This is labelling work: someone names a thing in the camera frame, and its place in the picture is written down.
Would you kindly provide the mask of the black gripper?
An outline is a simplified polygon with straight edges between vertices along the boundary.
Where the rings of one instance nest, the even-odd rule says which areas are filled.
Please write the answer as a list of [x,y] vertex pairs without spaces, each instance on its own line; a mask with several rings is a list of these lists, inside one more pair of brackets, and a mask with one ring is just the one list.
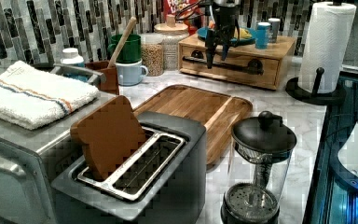
[[205,38],[207,68],[213,66],[215,46],[222,45],[221,60],[227,57],[229,46],[234,46],[233,38],[239,38],[238,22],[240,0],[212,0],[210,7],[214,28],[208,29]]

